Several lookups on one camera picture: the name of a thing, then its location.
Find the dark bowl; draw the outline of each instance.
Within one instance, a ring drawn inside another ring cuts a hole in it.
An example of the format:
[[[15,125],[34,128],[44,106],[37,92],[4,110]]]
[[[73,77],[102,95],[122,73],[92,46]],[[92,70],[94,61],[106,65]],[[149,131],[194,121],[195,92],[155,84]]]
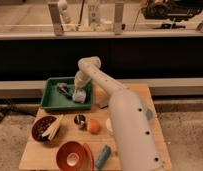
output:
[[[42,137],[42,134],[47,130],[47,128],[56,120],[54,116],[45,116],[36,121],[32,127],[32,137],[38,142],[49,141],[48,136]]]
[[[56,162],[63,171],[76,171],[82,167],[84,157],[85,151],[83,146],[76,141],[69,141],[58,150]]]

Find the cable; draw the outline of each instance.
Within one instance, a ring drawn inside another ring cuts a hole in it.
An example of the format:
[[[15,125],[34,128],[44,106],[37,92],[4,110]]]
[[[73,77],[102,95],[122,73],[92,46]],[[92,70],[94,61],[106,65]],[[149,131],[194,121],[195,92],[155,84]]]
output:
[[[135,27],[136,27],[136,22],[137,22],[137,20],[138,20],[138,17],[139,17],[140,12],[141,12],[141,8],[140,8],[140,9],[138,10],[138,12],[137,12],[136,19],[135,19],[135,22],[134,22],[134,25],[133,25],[133,30],[134,30]]]

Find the green tray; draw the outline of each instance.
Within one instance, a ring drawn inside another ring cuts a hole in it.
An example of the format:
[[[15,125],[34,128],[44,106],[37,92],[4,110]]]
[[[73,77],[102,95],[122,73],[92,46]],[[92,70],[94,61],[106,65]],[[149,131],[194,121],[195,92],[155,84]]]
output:
[[[91,109],[93,103],[93,85],[92,81],[84,87],[86,91],[85,103],[76,103],[67,99],[57,90],[57,83],[67,83],[70,91],[74,91],[74,77],[49,78],[46,82],[45,90],[41,99],[40,108],[46,111],[60,110],[87,110]]]

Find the bowl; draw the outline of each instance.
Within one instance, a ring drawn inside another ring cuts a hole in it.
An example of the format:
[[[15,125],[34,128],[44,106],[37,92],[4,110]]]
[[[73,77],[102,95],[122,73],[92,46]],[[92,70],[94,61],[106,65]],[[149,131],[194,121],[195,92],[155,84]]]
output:
[[[47,130],[47,128],[56,120],[54,116],[45,116],[36,121],[32,127],[32,137],[38,142],[46,142],[48,136],[42,137],[42,134]]]
[[[85,151],[83,146],[76,141],[69,141],[58,150],[56,162],[63,171],[76,171],[82,167],[84,157]]]

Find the blue object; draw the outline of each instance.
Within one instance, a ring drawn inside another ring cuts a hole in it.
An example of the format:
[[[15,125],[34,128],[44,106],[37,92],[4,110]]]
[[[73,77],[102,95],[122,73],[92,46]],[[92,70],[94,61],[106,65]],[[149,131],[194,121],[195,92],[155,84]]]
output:
[[[111,154],[111,148],[109,146],[105,145],[101,154],[99,155],[98,159],[96,160],[95,166],[98,170],[102,169],[105,162],[109,158],[110,154]]]
[[[148,120],[148,121],[149,121],[150,119],[152,119],[152,117],[153,117],[153,112],[152,112],[152,110],[147,109],[146,116],[147,116],[147,120]]]

